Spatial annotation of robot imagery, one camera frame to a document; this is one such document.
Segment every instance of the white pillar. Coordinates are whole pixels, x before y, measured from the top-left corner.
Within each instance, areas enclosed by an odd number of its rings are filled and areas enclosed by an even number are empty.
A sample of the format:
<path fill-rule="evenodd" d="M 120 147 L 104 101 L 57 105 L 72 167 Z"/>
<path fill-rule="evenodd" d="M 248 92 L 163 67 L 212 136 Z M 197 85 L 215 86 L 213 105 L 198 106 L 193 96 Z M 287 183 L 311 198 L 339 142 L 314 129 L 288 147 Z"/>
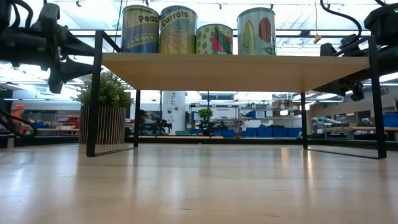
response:
<path fill-rule="evenodd" d="M 185 130 L 185 91 L 163 91 L 163 119 L 172 124 L 170 134 Z"/>

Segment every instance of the ceiling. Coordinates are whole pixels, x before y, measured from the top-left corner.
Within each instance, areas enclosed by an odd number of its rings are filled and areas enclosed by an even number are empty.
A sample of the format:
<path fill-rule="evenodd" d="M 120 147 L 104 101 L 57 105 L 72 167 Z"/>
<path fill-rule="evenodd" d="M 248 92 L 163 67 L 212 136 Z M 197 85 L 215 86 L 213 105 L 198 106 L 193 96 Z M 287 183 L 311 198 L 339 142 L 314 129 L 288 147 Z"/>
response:
<path fill-rule="evenodd" d="M 34 11 L 33 21 L 36 21 L 43 5 L 43 0 L 24 1 L 32 7 Z M 76 0 L 47 0 L 47 2 L 54 2 L 60 6 L 59 24 L 67 25 L 69 29 L 73 30 L 74 34 L 79 34 L 82 41 L 92 46 L 94 46 L 93 30 L 104 29 L 114 34 L 119 19 L 119 27 L 121 26 L 120 8 L 131 4 L 146 5 L 146 1 L 141 0 L 80 0 L 78 4 Z M 325 4 L 330 4 L 330 9 L 356 18 L 362 26 L 366 16 L 379 7 L 374 0 L 324 0 L 324 2 Z M 315 29 L 318 28 L 320 35 L 339 37 L 323 38 L 317 44 L 313 43 L 313 38 L 277 38 L 278 55 L 306 56 L 319 55 L 320 45 L 327 42 L 338 48 L 341 36 L 356 33 L 356 26 L 351 21 L 325 12 L 319 3 L 320 0 L 148 0 L 149 7 L 155 9 L 158 13 L 165 7 L 176 4 L 190 7 L 198 14 L 198 27 L 205 24 L 222 23 L 233 29 L 236 29 L 237 16 L 244 10 L 253 7 L 273 6 L 273 11 L 276 14 L 277 34 L 290 32 L 288 33 L 289 35 L 299 35 L 300 31 L 297 30 L 312 30 L 310 35 L 315 35 Z M 23 8 L 19 8 L 19 12 L 21 14 L 21 24 L 24 24 L 27 13 Z M 237 54 L 238 41 L 234 38 L 233 42 L 233 52 Z M 116 38 L 116 43 L 120 45 L 120 38 Z M 108 44 L 104 44 L 103 50 L 110 52 L 112 48 Z M 75 57 L 75 60 L 85 63 L 92 63 L 93 61 L 89 57 Z M 10 79 L 10 75 L 3 75 L 4 72 L 0 74 L 1 83 Z M 28 66 L 14 70 L 12 78 L 14 81 L 20 82 L 45 83 L 48 76 L 49 72 L 42 72 L 38 68 Z"/>

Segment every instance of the food can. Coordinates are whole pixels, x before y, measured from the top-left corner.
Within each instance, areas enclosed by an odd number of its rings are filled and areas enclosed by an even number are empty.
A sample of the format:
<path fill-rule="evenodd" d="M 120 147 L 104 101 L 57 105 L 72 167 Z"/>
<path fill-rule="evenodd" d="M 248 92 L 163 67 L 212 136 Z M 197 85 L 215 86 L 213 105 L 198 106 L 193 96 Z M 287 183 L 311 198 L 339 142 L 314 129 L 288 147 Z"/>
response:
<path fill-rule="evenodd" d="M 194 54 L 198 16 L 185 6 L 166 7 L 160 13 L 160 53 Z"/>
<path fill-rule="evenodd" d="M 146 6 L 123 9 L 122 52 L 159 53 L 159 14 Z"/>
<path fill-rule="evenodd" d="M 276 55 L 275 13 L 256 7 L 238 16 L 238 54 Z"/>
<path fill-rule="evenodd" d="M 223 24 L 208 24 L 197 30 L 197 54 L 232 54 L 233 31 Z"/>

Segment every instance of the table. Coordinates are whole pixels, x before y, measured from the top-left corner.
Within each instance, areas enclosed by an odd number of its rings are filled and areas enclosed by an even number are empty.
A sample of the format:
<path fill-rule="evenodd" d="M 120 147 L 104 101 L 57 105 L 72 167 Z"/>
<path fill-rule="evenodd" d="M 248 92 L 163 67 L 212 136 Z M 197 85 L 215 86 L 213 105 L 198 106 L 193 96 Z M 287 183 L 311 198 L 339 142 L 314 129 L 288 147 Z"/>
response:
<path fill-rule="evenodd" d="M 107 41 L 117 53 L 102 53 L 103 40 Z M 306 91 L 369 68 L 377 131 L 377 159 L 385 158 L 386 143 L 382 122 L 376 40 L 373 36 L 364 37 L 334 56 L 339 56 L 365 41 L 369 44 L 369 57 L 124 54 L 120 53 L 121 49 L 105 31 L 98 30 L 95 34 L 90 102 L 92 111 L 90 111 L 89 127 L 94 133 L 98 130 L 98 95 L 102 65 L 137 90 L 136 117 L 139 116 L 141 90 L 298 91 L 304 108 Z M 303 110 L 304 149 L 308 149 L 306 116 Z M 138 134 L 139 125 L 135 125 L 134 147 L 138 146 Z M 87 156 L 96 155 L 95 144 L 96 135 L 92 134 L 88 138 Z"/>

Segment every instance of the can label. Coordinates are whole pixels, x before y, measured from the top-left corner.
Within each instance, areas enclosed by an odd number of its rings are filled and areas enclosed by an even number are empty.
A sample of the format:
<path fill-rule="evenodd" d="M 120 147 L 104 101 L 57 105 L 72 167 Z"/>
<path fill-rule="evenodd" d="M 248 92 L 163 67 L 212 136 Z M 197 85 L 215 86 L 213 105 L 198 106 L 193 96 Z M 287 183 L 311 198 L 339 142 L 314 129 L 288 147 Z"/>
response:
<path fill-rule="evenodd" d="M 238 17 L 238 52 L 276 55 L 275 15 L 267 9 L 249 9 Z"/>
<path fill-rule="evenodd" d="M 185 7 L 172 6 L 160 16 L 160 53 L 195 53 L 196 14 Z"/>
<path fill-rule="evenodd" d="M 159 15 L 144 7 L 131 7 L 123 13 L 122 52 L 159 52 Z"/>
<path fill-rule="evenodd" d="M 233 31 L 222 24 L 206 25 L 197 31 L 197 54 L 232 54 Z"/>

